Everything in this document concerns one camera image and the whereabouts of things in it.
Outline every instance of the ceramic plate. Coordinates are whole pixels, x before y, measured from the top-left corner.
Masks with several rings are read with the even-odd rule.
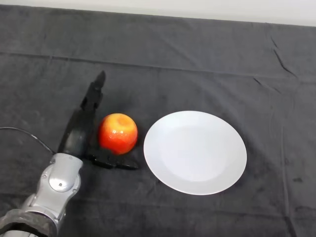
[[[245,145],[236,130],[216,116],[197,111],[159,119],[146,135],[144,154],[158,179],[193,195],[229,188],[247,162]]]

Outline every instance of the apple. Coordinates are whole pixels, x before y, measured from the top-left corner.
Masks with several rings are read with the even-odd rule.
[[[116,155],[129,152],[138,136],[136,123],[124,114],[106,116],[99,127],[99,144]]]

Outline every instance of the black cable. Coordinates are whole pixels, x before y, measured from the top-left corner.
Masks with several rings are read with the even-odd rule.
[[[35,139],[38,143],[40,143],[46,150],[48,150],[52,155],[56,154],[51,148],[48,147],[48,145],[46,145],[40,138],[38,138],[37,136],[31,134],[28,131],[25,131],[23,129],[17,128],[17,127],[0,127],[0,130],[16,130],[16,131],[20,131],[23,132],[27,135],[29,135],[30,137],[32,137],[33,139]]]

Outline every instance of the dark gray cloth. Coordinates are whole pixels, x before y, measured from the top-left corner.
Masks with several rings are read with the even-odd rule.
[[[136,121],[141,169],[86,163],[60,236],[316,235],[316,28],[0,6],[0,125],[56,149],[101,70],[98,120]],[[247,166],[231,188],[191,196],[149,170],[146,132],[181,110],[216,115],[242,136]],[[50,155],[23,134],[0,137],[4,215],[35,191]]]

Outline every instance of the background wall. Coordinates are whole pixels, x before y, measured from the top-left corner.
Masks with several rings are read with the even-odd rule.
[[[0,0],[0,4],[316,26],[315,0]]]

